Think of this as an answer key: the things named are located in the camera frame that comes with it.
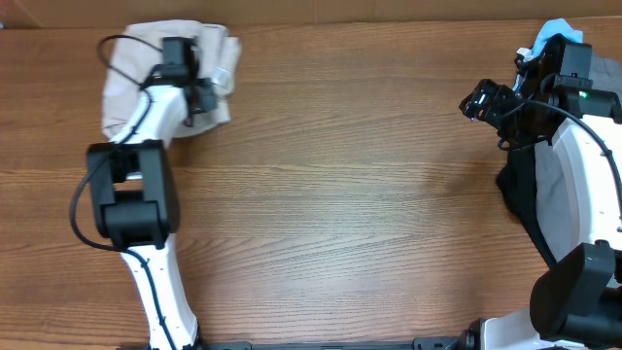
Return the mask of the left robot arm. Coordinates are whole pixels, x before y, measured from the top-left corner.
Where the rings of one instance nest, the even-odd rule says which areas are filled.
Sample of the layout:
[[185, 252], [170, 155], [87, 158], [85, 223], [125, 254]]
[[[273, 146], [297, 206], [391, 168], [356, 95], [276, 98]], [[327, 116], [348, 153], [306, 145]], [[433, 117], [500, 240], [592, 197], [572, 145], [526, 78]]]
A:
[[199, 75], [196, 39], [165, 37], [160, 61], [135, 84], [139, 102], [107, 143], [91, 145], [87, 174], [76, 189], [90, 191], [101, 248], [117, 252], [136, 285], [149, 326], [149, 349], [203, 349], [176, 257], [181, 209], [166, 149], [176, 130], [211, 112], [217, 97]]

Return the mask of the beige shorts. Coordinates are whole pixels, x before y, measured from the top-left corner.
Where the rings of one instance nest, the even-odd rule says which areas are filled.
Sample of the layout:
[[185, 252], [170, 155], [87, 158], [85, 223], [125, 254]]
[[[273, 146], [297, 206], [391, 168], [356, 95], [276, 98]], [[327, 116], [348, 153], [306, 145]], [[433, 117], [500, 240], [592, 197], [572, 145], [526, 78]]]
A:
[[147, 78], [151, 69], [161, 63], [162, 39], [184, 37], [198, 45], [198, 76], [211, 80], [217, 97], [217, 107], [198, 114], [191, 126], [177, 122], [165, 129], [174, 138], [186, 138], [204, 133], [230, 121], [227, 97], [234, 92], [234, 72], [242, 53], [242, 44], [228, 29], [219, 24], [195, 20], [170, 19], [128, 25], [124, 37], [113, 49], [102, 99], [102, 132], [110, 140], [121, 137], [121, 131], [137, 107], [144, 104], [137, 85]]

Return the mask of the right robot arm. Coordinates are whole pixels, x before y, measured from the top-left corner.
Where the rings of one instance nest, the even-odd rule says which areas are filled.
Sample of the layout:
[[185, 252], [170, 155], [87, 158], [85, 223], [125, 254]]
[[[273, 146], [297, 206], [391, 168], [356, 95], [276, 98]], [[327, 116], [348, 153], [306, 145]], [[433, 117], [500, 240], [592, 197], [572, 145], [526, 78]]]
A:
[[472, 323], [458, 349], [621, 344], [621, 85], [614, 61], [555, 33], [515, 58], [514, 87], [461, 102], [507, 154], [497, 184], [547, 264], [527, 307]]

